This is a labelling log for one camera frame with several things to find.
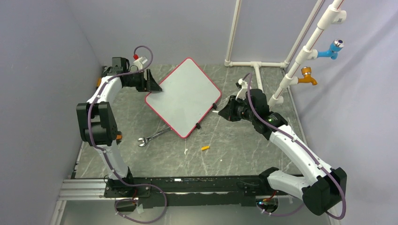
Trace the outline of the pink framed whiteboard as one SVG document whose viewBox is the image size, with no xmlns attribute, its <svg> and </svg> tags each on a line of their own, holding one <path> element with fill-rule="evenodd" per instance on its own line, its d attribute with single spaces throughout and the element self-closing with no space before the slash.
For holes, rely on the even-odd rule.
<svg viewBox="0 0 398 225">
<path fill-rule="evenodd" d="M 180 137 L 185 139 L 211 111 L 221 90 L 192 59 L 186 58 L 150 92 L 145 103 Z"/>
</svg>

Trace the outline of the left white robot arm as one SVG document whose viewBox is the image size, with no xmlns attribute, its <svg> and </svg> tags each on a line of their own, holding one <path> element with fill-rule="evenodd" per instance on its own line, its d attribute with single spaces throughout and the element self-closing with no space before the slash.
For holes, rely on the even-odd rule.
<svg viewBox="0 0 398 225">
<path fill-rule="evenodd" d="M 81 138 L 92 146 L 106 165 L 107 188 L 128 197 L 134 193 L 135 184 L 129 167 L 120 151 L 121 132 L 111 108 L 116 95 L 123 87 L 136 88 L 138 92 L 161 91 L 148 69 L 150 61 L 145 57 L 113 57 L 111 66 L 104 66 L 94 95 L 76 107 Z"/>
</svg>

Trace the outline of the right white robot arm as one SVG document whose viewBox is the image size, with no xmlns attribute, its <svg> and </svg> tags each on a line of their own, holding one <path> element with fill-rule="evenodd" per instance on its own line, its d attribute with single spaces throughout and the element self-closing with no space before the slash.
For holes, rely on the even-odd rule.
<svg viewBox="0 0 398 225">
<path fill-rule="evenodd" d="M 287 120 L 272 112 L 266 103 L 266 95 L 260 89 L 250 89 L 245 98 L 230 96 L 218 115 L 227 121 L 246 120 L 268 141 L 276 145 L 302 173 L 301 177 L 271 167 L 259 175 L 259 190 L 269 195 L 282 191 L 302 200 L 313 214 L 324 213 L 334 219 L 342 219 L 346 213 L 347 174 L 341 168 L 334 169 L 316 156 L 294 133 Z"/>
</svg>

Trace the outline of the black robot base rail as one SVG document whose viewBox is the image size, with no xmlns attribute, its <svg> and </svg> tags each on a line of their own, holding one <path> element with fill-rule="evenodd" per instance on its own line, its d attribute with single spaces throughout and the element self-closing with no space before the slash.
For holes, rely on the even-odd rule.
<svg viewBox="0 0 398 225">
<path fill-rule="evenodd" d="M 255 206 L 285 195 L 267 187 L 258 175 L 199 177 L 134 177 L 133 187 L 106 182 L 105 198 L 134 198 L 144 208 L 168 206 Z"/>
</svg>

